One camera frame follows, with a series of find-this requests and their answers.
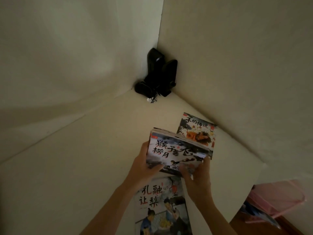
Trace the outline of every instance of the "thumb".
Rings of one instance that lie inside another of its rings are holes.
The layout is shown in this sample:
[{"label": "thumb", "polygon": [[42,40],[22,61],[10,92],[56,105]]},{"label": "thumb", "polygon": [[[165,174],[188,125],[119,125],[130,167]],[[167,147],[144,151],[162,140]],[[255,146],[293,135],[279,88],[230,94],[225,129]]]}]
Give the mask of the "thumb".
[{"label": "thumb", "polygon": [[186,169],[184,164],[179,166],[179,171],[181,172],[182,177],[185,179],[186,186],[189,186],[193,181],[192,181],[192,179],[189,175],[189,172]]},{"label": "thumb", "polygon": [[150,169],[150,172],[152,175],[156,174],[159,172],[164,166],[162,164],[156,165],[155,167]]}]

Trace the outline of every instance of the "brown wooden surface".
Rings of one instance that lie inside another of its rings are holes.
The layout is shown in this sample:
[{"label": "brown wooden surface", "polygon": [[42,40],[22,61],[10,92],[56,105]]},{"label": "brown wooden surface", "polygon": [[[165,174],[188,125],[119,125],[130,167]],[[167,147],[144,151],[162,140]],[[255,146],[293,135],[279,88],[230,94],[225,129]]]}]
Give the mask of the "brown wooden surface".
[{"label": "brown wooden surface", "polygon": [[238,212],[230,222],[238,235],[303,235],[283,217],[277,220],[282,229],[278,229],[267,222],[245,223],[246,218],[245,214]]}]

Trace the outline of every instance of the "person's left hand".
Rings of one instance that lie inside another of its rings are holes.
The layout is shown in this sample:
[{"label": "person's left hand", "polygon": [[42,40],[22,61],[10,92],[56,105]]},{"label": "person's left hand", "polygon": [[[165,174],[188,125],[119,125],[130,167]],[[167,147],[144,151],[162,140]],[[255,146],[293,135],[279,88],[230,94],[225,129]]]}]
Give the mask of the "person's left hand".
[{"label": "person's left hand", "polygon": [[124,184],[133,189],[134,193],[147,185],[152,177],[163,168],[163,165],[156,165],[149,169],[146,164],[149,142],[144,142],[139,155],[134,159],[133,165],[124,180]]}]

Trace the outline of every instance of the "forearm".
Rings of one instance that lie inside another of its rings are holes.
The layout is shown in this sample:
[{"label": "forearm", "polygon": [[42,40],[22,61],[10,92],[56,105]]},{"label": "forearm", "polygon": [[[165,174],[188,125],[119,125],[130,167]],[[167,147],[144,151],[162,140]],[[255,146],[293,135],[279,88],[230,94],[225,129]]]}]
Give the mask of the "forearm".
[{"label": "forearm", "polygon": [[212,199],[196,203],[213,235],[237,235],[224,216],[214,205]]},{"label": "forearm", "polygon": [[80,235],[114,235],[135,191],[121,184]]}]

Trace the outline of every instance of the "pink object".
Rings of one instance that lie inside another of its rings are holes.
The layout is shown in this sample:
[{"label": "pink object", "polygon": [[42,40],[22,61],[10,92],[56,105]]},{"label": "pink object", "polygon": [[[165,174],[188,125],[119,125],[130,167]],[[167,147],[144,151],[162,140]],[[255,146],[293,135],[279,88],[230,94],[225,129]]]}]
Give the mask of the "pink object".
[{"label": "pink object", "polygon": [[[297,205],[303,204],[306,201],[306,195],[296,181],[286,180],[255,185],[247,201],[273,218],[277,218]],[[246,221],[246,223],[256,222],[264,222],[264,220],[251,216]]]}]

